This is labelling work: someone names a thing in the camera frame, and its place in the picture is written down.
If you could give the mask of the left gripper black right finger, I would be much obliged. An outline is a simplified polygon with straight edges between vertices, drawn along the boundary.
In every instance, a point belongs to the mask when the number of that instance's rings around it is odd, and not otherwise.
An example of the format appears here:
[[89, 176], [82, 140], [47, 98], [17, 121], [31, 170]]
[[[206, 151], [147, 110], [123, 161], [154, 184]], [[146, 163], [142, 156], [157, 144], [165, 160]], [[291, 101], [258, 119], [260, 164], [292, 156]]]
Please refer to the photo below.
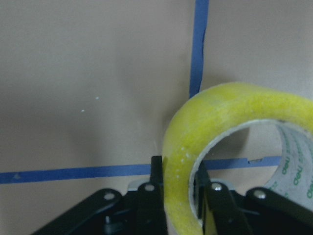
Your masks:
[[230, 190], [223, 183], [211, 181], [204, 162], [195, 174], [194, 205], [204, 235], [252, 234], [252, 228]]

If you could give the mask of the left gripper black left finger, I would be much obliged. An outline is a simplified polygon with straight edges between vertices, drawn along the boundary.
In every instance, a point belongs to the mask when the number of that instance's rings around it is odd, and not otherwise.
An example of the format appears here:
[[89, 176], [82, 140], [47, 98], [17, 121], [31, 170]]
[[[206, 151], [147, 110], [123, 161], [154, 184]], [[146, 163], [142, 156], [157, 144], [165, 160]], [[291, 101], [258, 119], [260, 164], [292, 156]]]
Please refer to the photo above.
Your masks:
[[167, 221], [163, 199], [162, 157], [151, 158], [148, 182], [137, 191], [135, 233], [137, 235], [167, 235]]

